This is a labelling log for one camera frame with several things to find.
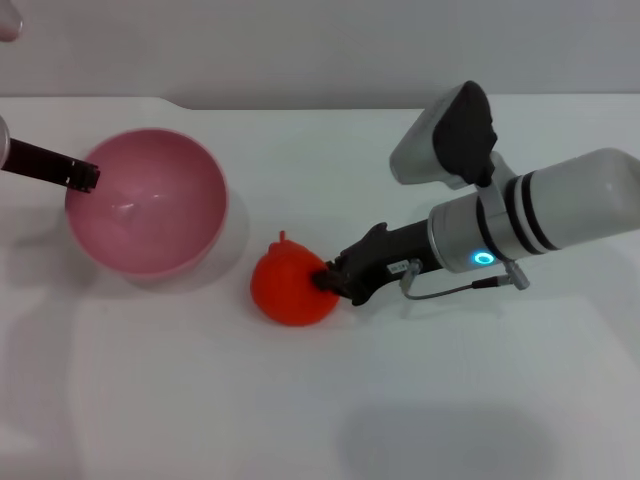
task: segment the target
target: white wall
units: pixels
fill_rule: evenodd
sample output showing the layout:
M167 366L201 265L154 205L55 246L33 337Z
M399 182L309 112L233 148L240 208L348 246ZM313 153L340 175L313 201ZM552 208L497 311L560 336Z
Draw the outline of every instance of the white wall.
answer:
M0 95L153 95L193 108L419 106L640 91L638 0L15 0Z

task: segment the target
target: white surface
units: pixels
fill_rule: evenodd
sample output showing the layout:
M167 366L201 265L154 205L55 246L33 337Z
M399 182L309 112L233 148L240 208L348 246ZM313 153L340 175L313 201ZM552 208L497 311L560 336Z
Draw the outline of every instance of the white surface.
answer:
M607 145L640 155L640 96L491 100L498 150L521 173ZM0 112L16 138L77 156L121 130L181 130L233 192L202 269L144 289L78 252L62 189L0 175L0 477L640 475L640 234L525 261L526 292L407 304L390 286L317 328L280 328L247 290L280 229L332 258L456 195L393 180L387 157L417 111L4 99ZM467 279L439 272L416 291Z
M15 0L0 95L150 95L192 108L418 107L640 91L637 0Z

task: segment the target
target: white table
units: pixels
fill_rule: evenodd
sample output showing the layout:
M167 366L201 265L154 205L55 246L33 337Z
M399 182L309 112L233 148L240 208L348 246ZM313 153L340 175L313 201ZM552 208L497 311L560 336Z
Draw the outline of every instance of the white table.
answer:
M520 173L602 146L640 156L640 96L491 102L497 150ZM64 189L0 175L0 478L640 476L640 233L523 262L526 292L410 304L392 285L287 329L247 288L280 229L329 259L460 194L393 180L388 155L417 110L59 98L2 99L0 113L15 138L79 157L122 130L176 129L232 190L202 268L141 288L78 251ZM438 272L415 289L466 280Z

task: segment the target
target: bowl rim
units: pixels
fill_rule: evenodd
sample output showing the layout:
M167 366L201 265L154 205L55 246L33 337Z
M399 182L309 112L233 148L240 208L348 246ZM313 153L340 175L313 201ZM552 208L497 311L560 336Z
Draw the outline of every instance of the bowl rim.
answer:
M90 253L89 249L86 247L86 245L82 242L82 240L79 238L78 234L76 233L76 230L75 230L75 228L73 226L73 222L71 221L71 216L69 215L69 211L68 211L67 207L68 207L68 204L69 204L69 196L72 193L72 190L67 189L67 192L65 193L65 202L64 202L65 217L67 218L67 224L69 225L69 229L71 230L73 238L78 243L78 245L80 245L80 247L82 247L82 251L87 256L89 256L89 258L91 258L94 262L96 262L97 264L107 268L108 270L111 270L113 272L117 272L119 274L122 274L122 275L125 275L125 276L128 276L128 277L132 277L132 278L136 278L136 279L142 279L142 280L144 280L144 279L161 279L161 278L165 278L165 277L170 277L170 276L172 276L174 274L177 274L177 273L181 272L183 269L187 269L189 267L195 266L201 260L203 260L204 257L209 252L209 250L211 250L213 245L215 245L215 243L217 242L218 238L222 234L222 231L224 230L224 227L225 227L226 222L227 222L227 217L228 217L228 214L229 214L229 201L230 201L230 192L229 192L229 184L227 182L227 177L226 177L226 175L224 173L224 170L222 169L222 167L220 165L220 162L216 158L216 156L213 155L213 153L211 153L211 151L206 146L204 146L201 142L199 142L195 138L193 138L190 135L187 135L185 133L178 132L177 130L172 130L170 128L162 128L162 127L134 128L134 129L130 129L130 130L125 130L125 131L117 133L115 135L111 135L110 137L107 137L106 139L104 139L101 142L99 142L98 144L96 144L84 156L83 161L88 161L88 159L91 158L91 156L94 155L95 152L97 152L100 148L104 147L108 143L113 142L114 140L116 140L116 139L118 139L120 137L123 137L125 135L130 135L130 134L146 133L146 132L170 133L172 135L176 135L176 136L185 138L185 139L189 140L190 142L192 142L194 145L200 147L209 156L209 158L212 161L213 166L220 173L220 177L222 178L222 186L224 188L225 205L224 205L224 211L223 211L223 214L222 214L222 220L220 222L220 226L218 227L216 232L213 234L213 236L211 237L209 242L207 242L207 244L202 249L200 249L196 254L194 254L190 259L182 262L179 265L176 265L175 267L171 267L171 268L166 269L166 270L159 270L159 271L153 271L153 272L140 272L140 271L136 272L136 271L130 271L130 270L123 270L123 269L120 269L120 268L115 268L115 267L113 267L111 265L107 265L104 262L102 262L101 260L97 259L94 255L92 255Z

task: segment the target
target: pink bowl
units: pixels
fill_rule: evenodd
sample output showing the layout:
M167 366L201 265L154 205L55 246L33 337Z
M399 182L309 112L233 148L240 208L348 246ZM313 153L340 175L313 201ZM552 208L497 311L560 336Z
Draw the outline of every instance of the pink bowl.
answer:
M220 166L195 140L134 130L98 145L93 192L67 190L71 230L96 262L136 279L195 266L220 234L229 203Z

